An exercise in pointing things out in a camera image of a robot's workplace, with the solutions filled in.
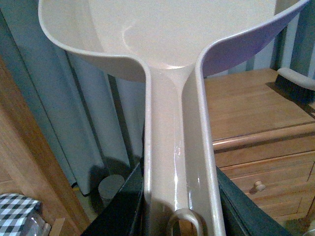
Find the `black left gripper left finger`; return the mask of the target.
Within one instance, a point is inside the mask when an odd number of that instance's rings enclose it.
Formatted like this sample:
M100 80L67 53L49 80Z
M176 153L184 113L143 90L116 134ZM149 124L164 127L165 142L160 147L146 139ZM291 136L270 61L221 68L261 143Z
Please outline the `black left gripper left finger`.
M111 203L83 236L140 236L144 195L143 163L129 174Z

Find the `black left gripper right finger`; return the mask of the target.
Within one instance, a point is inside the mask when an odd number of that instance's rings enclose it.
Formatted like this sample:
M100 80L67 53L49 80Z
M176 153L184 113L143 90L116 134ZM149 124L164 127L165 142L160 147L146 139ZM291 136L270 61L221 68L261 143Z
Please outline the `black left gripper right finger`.
M291 235L288 230L261 210L219 168L217 168L217 178L226 235Z

